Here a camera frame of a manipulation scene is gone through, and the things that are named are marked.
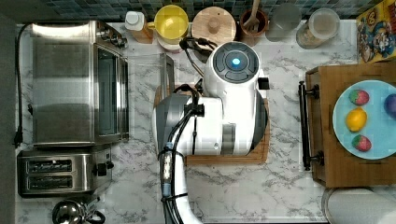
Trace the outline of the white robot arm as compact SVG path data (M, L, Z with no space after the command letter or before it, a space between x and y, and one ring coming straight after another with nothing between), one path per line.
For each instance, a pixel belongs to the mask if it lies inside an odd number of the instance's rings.
M186 163L234 160L263 139L268 115L261 72L253 48L224 43L209 55L200 84L182 84L153 107L165 224L202 224L191 211Z

